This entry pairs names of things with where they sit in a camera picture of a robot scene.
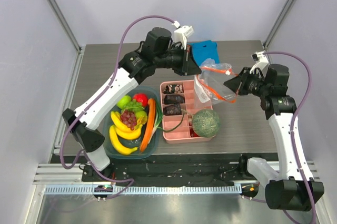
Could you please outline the green netted melon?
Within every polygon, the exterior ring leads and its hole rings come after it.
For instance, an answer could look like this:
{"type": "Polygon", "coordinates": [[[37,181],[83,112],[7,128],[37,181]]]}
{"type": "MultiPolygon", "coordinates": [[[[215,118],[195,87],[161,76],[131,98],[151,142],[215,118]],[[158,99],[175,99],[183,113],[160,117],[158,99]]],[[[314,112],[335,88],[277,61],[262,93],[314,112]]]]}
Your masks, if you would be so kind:
{"type": "Polygon", "coordinates": [[[199,136],[212,138],[220,130],[220,117],[217,112],[211,109],[201,109],[196,113],[185,111],[190,117],[190,127],[199,136]]]}

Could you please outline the purple grape bunch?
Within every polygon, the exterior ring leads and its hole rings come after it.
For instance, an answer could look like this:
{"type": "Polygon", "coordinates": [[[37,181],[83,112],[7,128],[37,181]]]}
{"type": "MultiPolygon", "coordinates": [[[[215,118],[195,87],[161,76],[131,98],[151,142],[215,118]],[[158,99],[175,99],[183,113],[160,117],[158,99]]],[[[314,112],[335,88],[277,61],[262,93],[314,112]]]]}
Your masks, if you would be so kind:
{"type": "Polygon", "coordinates": [[[137,119],[133,111],[124,110],[121,114],[122,123],[130,130],[134,130],[137,119]]]}

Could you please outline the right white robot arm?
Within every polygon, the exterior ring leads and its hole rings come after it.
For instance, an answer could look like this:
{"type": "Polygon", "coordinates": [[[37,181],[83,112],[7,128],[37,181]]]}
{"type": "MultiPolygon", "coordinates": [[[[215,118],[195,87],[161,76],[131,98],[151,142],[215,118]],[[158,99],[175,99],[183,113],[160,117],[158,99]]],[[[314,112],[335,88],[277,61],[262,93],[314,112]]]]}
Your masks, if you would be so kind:
{"type": "Polygon", "coordinates": [[[224,86],[237,95],[252,94],[261,100],[276,142],[279,170],[274,170],[263,158],[252,157],[238,165],[243,179],[253,176],[264,187],[269,208],[279,210],[309,211],[324,194],[322,182],[314,180],[305,159],[298,132],[297,106],[287,95],[289,69],[271,64],[262,77],[259,68],[244,67],[224,86]]]}

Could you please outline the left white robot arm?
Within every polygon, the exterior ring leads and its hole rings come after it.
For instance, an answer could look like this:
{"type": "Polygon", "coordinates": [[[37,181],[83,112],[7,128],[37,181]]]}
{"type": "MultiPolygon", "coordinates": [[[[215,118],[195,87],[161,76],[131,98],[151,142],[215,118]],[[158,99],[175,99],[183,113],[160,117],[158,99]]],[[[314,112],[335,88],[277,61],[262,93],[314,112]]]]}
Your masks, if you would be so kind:
{"type": "Polygon", "coordinates": [[[165,28],[153,28],[136,50],[122,57],[113,75],[84,104],[63,111],[67,132],[84,149],[95,167],[94,176],[100,181],[111,178],[112,168],[103,147],[105,137],[97,129],[99,124],[124,95],[159,68],[172,69],[180,76],[200,74],[187,43],[193,32],[193,27],[187,25],[173,33],[165,28]]]}

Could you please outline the clear zip top bag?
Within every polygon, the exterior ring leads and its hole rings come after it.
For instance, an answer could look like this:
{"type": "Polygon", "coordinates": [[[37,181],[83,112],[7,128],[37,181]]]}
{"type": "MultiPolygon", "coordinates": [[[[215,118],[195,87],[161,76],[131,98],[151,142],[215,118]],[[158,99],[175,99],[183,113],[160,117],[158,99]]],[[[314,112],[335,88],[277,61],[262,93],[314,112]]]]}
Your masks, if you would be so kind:
{"type": "Polygon", "coordinates": [[[195,101],[200,106],[222,102],[235,103],[236,94],[223,83],[236,77],[228,63],[216,63],[207,58],[201,65],[201,74],[194,76],[195,101]]]}

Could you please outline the red pepper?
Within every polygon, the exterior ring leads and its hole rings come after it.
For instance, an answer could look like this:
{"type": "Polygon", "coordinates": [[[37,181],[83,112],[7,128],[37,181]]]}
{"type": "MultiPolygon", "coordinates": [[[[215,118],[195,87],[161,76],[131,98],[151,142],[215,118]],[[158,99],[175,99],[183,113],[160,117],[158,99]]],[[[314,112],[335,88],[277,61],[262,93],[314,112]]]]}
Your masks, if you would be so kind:
{"type": "Polygon", "coordinates": [[[137,101],[138,103],[141,103],[143,107],[146,107],[148,105],[148,97],[144,93],[137,93],[133,96],[133,100],[137,101]]]}

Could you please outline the green apple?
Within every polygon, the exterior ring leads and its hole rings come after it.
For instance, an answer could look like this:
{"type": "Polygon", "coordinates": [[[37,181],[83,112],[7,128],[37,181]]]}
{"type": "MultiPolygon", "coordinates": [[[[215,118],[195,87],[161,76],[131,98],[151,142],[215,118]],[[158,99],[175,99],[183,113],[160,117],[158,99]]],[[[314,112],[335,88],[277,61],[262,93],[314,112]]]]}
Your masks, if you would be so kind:
{"type": "Polygon", "coordinates": [[[126,107],[126,105],[128,104],[128,103],[130,103],[132,101],[132,98],[131,98],[131,96],[129,96],[129,95],[125,95],[125,96],[123,96],[118,102],[117,102],[117,107],[119,108],[119,109],[124,109],[125,107],[126,107]]]}

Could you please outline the green grape bunch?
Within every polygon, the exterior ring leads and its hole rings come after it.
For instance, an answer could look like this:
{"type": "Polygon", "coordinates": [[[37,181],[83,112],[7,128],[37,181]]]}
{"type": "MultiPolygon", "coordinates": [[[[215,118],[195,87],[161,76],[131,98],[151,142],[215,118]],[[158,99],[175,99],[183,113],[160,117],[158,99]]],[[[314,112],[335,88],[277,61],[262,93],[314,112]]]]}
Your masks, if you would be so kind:
{"type": "Polygon", "coordinates": [[[145,107],[142,103],[137,102],[136,100],[131,100],[129,103],[127,103],[124,108],[122,108],[122,111],[128,110],[132,112],[138,112],[141,110],[144,110],[145,107]]]}

